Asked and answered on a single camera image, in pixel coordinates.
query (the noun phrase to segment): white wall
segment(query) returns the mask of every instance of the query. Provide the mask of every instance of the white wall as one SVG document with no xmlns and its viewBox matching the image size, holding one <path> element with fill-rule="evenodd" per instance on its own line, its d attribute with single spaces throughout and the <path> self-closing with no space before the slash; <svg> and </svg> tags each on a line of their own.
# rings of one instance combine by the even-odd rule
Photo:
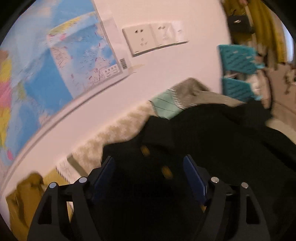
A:
<svg viewBox="0 0 296 241">
<path fill-rule="evenodd" d="M 0 197 L 0 212 L 9 222 L 5 196 L 30 172 L 46 174 L 97 130 L 174 84 L 194 77 L 220 92 L 221 66 L 217 45 L 230 43 L 219 0 L 109 0 L 119 29 L 138 23 L 182 20 L 187 44 L 166 47 L 132 58 L 137 72 L 92 98 L 48 132 L 25 156 Z"/>
</svg>

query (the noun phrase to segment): outlet plate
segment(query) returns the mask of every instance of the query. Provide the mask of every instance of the outlet plate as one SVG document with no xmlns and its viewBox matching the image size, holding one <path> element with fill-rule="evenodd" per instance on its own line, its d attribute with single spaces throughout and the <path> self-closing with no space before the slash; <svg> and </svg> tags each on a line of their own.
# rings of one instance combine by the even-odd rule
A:
<svg viewBox="0 0 296 241">
<path fill-rule="evenodd" d="M 149 24 L 126 27 L 123 33 L 133 55 L 157 47 Z"/>
<path fill-rule="evenodd" d="M 175 31 L 171 23 L 152 23 L 150 26 L 158 47 L 176 42 Z"/>
</svg>

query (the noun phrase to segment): metal screw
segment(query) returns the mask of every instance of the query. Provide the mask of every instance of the metal screw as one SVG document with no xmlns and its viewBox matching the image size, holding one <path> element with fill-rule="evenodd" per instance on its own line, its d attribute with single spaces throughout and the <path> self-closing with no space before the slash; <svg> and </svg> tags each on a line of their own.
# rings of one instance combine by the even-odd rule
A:
<svg viewBox="0 0 296 241">
<path fill-rule="evenodd" d="M 50 183 L 50 184 L 49 184 L 49 188 L 55 188 L 56 185 L 57 185 L 56 183 Z"/>
<path fill-rule="evenodd" d="M 212 177 L 212 178 L 211 178 L 211 181 L 214 182 L 214 183 L 218 183 L 218 182 L 219 182 L 219 178 L 217 178 L 217 177 Z"/>
<path fill-rule="evenodd" d="M 79 178 L 79 182 L 80 183 L 85 183 L 86 181 L 87 181 L 87 178 L 86 177 Z"/>
<path fill-rule="evenodd" d="M 247 183 L 242 183 L 241 185 L 242 185 L 243 188 L 248 188 L 249 187 L 249 185 Z"/>
</svg>

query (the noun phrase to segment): world map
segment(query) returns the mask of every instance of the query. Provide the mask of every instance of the world map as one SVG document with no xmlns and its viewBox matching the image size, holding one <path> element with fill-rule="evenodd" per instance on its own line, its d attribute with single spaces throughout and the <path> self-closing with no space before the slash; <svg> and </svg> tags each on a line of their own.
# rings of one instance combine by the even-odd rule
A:
<svg viewBox="0 0 296 241">
<path fill-rule="evenodd" d="M 120 73 L 91 0 L 37 0 L 0 46 L 0 167 L 69 102 Z"/>
</svg>

